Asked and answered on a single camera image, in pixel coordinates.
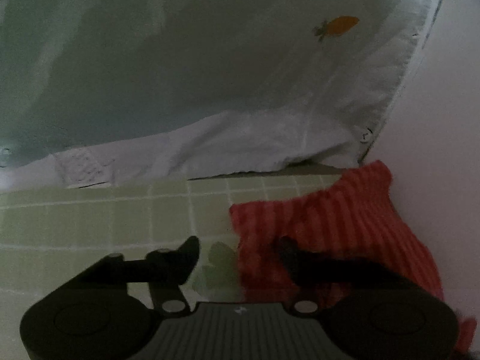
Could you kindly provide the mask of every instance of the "striped red fabric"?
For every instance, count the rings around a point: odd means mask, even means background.
[[[248,302],[284,302],[296,286],[273,250],[282,236],[300,248],[335,258],[366,257],[443,299],[433,257],[398,216],[389,198],[392,175],[376,161],[346,171],[328,190],[277,202],[234,204],[230,217],[240,236],[238,270]],[[332,306],[347,289],[321,289],[319,302]],[[459,343],[469,347],[475,326],[461,326]]]

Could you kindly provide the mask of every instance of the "white fabric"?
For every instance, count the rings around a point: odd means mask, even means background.
[[[0,184],[61,183],[30,162],[79,146],[115,183],[354,167],[438,1],[0,0]]]

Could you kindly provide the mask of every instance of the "red towel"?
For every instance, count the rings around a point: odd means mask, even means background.
[[[238,270],[248,302],[284,302],[297,290],[272,245],[289,236],[298,246],[334,258],[366,257],[383,264],[443,299],[429,250],[398,216],[389,198],[392,175],[380,161],[346,171],[328,190],[278,202],[249,202],[230,208],[240,235]],[[332,306],[347,289],[320,291]],[[461,323],[457,349],[470,346],[476,321]]]

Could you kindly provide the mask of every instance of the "white wall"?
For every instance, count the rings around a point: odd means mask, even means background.
[[[480,0],[443,1],[412,76],[367,162],[390,167],[393,203],[433,253],[447,301],[480,321]]]

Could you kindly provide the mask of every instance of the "red cloth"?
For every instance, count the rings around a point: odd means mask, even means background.
[[[393,208],[391,181],[387,166],[376,161],[346,171],[328,190],[285,201],[232,205],[230,217],[240,235],[238,270],[246,300],[284,302],[296,292],[274,252],[273,245],[282,236],[297,240],[302,249],[334,258],[369,258],[443,299],[433,257]],[[346,289],[339,286],[324,288],[319,302],[332,306],[345,294]],[[460,326],[457,349],[471,344],[475,326],[471,319],[467,322]]]

